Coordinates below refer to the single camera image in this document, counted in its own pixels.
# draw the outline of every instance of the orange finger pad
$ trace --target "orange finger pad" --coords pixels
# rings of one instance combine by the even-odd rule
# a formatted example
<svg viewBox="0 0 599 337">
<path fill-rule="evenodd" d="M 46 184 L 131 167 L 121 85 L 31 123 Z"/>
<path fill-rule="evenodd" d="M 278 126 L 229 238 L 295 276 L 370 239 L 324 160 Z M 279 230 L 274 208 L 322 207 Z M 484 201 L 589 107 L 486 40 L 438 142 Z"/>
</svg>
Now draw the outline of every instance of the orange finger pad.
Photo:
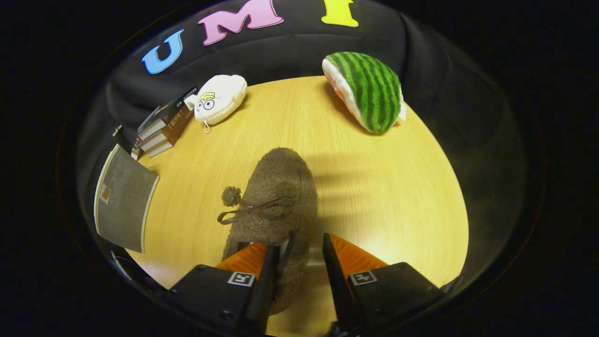
<svg viewBox="0 0 599 337">
<path fill-rule="evenodd" d="M 214 267 L 230 272 L 251 273 L 258 279 L 265 256 L 266 246 L 262 243 L 254 242 Z"/>
<path fill-rule="evenodd" d="M 329 236 L 333 242 L 333 247 L 335 248 L 335 253 L 337 253 L 337 259 L 339 260 L 345 279 L 347 279 L 349 274 L 388 266 L 385 262 L 353 243 L 331 233 L 329 233 Z"/>
</svg>

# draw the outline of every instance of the screw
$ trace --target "screw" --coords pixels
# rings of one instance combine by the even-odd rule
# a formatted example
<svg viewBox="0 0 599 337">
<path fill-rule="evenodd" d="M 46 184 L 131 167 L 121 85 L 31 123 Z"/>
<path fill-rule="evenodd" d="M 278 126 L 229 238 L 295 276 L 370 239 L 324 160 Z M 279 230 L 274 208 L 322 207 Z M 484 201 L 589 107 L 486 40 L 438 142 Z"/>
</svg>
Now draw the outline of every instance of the screw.
<svg viewBox="0 0 599 337">
<path fill-rule="evenodd" d="M 233 314 L 228 311 L 223 311 L 220 313 L 220 317 L 224 320 L 229 321 L 233 319 Z"/>
</svg>

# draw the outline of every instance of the book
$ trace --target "book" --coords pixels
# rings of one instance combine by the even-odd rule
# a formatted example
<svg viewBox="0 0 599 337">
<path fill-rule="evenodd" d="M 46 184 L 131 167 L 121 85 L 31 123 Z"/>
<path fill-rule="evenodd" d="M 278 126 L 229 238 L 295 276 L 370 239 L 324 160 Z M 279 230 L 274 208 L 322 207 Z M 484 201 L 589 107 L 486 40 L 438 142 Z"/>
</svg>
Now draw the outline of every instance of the book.
<svg viewBox="0 0 599 337">
<path fill-rule="evenodd" d="M 166 125 L 164 128 L 155 132 L 146 140 L 141 141 L 139 147 L 141 148 L 141 150 L 150 153 L 151 149 L 153 149 L 158 144 L 164 145 L 164 142 L 169 143 L 171 145 L 170 148 L 175 146 L 175 143 L 177 143 L 177 140 L 181 136 L 181 133 L 183 133 L 185 126 L 187 126 L 192 117 L 193 110 L 191 110 L 185 104 L 180 105 L 179 111 L 171 119 L 170 123 Z"/>
<path fill-rule="evenodd" d="M 170 149 L 171 147 L 173 147 L 173 144 L 169 143 L 168 140 L 165 140 L 165 141 L 159 143 L 158 145 L 154 146 L 153 148 L 149 149 L 149 151 L 147 151 L 147 154 L 150 157 L 153 157 L 161 152 L 164 152 L 164 151 Z"/>
<path fill-rule="evenodd" d="M 195 94 L 198 91 L 197 86 L 191 87 L 188 91 L 186 91 L 182 96 L 172 99 L 164 106 L 159 106 L 154 109 L 154 111 L 148 115 L 148 117 L 141 123 L 141 125 L 137 128 L 137 136 L 141 141 L 152 136 L 157 131 L 161 130 L 165 126 L 167 126 L 172 119 L 177 115 L 183 101 Z"/>
<path fill-rule="evenodd" d="M 143 253 L 147 211 L 158 180 L 157 174 L 115 145 L 96 185 L 96 232 L 116 245 Z"/>
</svg>

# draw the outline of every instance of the white plush toy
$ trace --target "white plush toy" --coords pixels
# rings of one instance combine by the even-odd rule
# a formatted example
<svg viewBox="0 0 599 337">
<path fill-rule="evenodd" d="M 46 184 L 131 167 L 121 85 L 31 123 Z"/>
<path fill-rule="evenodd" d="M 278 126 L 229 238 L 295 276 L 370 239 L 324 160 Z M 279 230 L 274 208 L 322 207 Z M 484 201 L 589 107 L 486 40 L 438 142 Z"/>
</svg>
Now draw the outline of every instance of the white plush toy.
<svg viewBox="0 0 599 337">
<path fill-rule="evenodd" d="M 206 82 L 197 95 L 184 102 L 193 109 L 195 119 L 204 123 L 204 132 L 210 133 L 210 125 L 227 118 L 241 105 L 246 97 L 247 83 L 239 75 L 216 75 Z"/>
</svg>

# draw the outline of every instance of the gray notebook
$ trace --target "gray notebook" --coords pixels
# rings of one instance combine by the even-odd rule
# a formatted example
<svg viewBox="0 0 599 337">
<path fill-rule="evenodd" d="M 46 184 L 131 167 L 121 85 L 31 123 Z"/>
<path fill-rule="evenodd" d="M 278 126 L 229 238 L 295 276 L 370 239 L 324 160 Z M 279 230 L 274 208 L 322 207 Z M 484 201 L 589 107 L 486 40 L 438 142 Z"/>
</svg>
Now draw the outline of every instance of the gray notebook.
<svg viewBox="0 0 599 337">
<path fill-rule="evenodd" d="M 108 154 L 96 186 L 93 216 L 98 234 L 143 253 L 146 215 L 158 178 L 117 144 Z"/>
</svg>

